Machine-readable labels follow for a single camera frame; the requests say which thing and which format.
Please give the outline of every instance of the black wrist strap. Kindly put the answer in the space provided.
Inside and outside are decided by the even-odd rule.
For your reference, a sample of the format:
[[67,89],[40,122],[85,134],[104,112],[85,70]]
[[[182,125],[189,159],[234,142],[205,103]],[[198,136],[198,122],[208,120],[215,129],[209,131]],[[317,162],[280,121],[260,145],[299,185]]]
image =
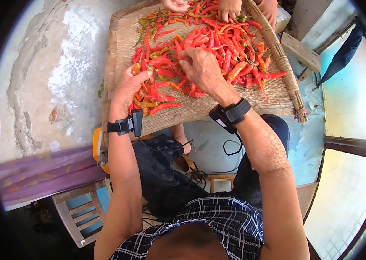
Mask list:
[[243,115],[246,114],[251,109],[251,105],[244,98],[241,98],[236,105],[230,104],[224,109],[224,114],[231,122],[231,124],[237,124],[243,121]]

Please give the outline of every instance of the leg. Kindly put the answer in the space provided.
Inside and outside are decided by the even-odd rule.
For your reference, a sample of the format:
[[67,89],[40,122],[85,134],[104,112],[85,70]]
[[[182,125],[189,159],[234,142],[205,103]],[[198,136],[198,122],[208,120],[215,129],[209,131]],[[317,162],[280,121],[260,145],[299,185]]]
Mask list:
[[[290,141],[290,132],[287,123],[280,117],[265,114],[261,115],[263,120],[269,124],[284,145],[288,156],[288,145]],[[240,199],[247,201],[257,209],[262,209],[261,186],[259,185],[259,175],[253,170],[248,156],[245,154],[239,164],[238,173],[234,180],[232,194]]]
[[171,132],[174,138],[161,135],[144,140],[149,147],[164,150],[161,152],[150,150],[139,141],[133,142],[142,195],[150,212],[162,221],[172,221],[187,202],[208,194],[186,175],[172,168],[173,160],[185,152],[180,142],[186,143],[187,139],[182,125],[172,127]]
[[261,10],[263,16],[268,20],[272,29],[275,31],[277,22],[278,2],[276,0],[253,0]]

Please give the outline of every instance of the navy checkered shirt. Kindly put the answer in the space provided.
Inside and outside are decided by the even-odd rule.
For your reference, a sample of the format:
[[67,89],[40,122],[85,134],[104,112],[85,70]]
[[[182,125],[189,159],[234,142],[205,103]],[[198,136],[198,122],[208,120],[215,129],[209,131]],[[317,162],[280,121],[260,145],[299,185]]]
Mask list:
[[204,222],[217,235],[229,259],[258,259],[263,246],[262,214],[249,203],[228,195],[188,202],[173,223],[144,229],[124,241],[111,259],[145,259],[153,241],[175,227]]

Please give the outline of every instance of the woven bamboo tray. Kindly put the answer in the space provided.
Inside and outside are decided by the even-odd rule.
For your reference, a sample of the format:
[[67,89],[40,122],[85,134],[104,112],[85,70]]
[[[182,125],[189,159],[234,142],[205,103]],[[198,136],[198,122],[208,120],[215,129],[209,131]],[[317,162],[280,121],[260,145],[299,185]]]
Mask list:
[[[107,123],[111,97],[113,90],[120,81],[121,71],[131,65],[131,58],[135,54],[133,45],[139,39],[139,34],[136,31],[136,28],[139,26],[138,21],[141,17],[146,17],[159,9],[163,9],[160,0],[145,0],[128,6],[111,17],[106,48],[102,105],[102,146],[104,148],[108,148]],[[240,85],[235,86],[235,89],[240,96],[249,101],[258,114],[295,115],[298,122],[306,122],[307,114],[305,113],[305,106],[303,105],[295,76],[273,29],[252,0],[242,1],[242,14],[252,16],[255,21],[262,25],[262,29],[254,26],[249,26],[248,29],[251,33],[258,35],[254,39],[255,42],[264,42],[265,46],[271,49],[269,72],[288,71],[288,73],[283,78],[267,82],[265,93],[269,102],[265,102],[260,91],[247,89]],[[184,38],[188,32],[196,27],[198,25],[185,27],[183,23],[175,23],[168,25],[166,30],[178,28],[176,33]],[[173,34],[167,34],[157,41],[165,42],[173,38]],[[217,104],[208,95],[194,99],[189,98],[180,91],[174,91],[172,88],[163,88],[160,91],[166,95],[175,96],[176,103],[182,105],[162,110],[153,117],[144,117],[142,135],[150,134],[178,123],[205,119],[208,117],[209,111]]]

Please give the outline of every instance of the black pants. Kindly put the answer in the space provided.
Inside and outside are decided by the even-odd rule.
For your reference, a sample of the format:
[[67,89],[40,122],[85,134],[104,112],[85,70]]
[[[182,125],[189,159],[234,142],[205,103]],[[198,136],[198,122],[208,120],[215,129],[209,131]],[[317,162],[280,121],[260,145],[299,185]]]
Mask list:
[[[290,132],[287,123],[271,114],[261,117],[278,135],[288,155]],[[173,160],[183,154],[181,143],[166,135],[144,142],[149,147],[162,150],[162,152],[153,151],[140,142],[133,143],[141,176],[142,195],[148,201],[148,209],[154,216],[161,221],[171,222],[187,202],[210,196],[186,175],[172,168]],[[239,164],[232,191],[216,194],[232,195],[247,201],[257,209],[262,209],[259,176],[252,170],[246,154]]]

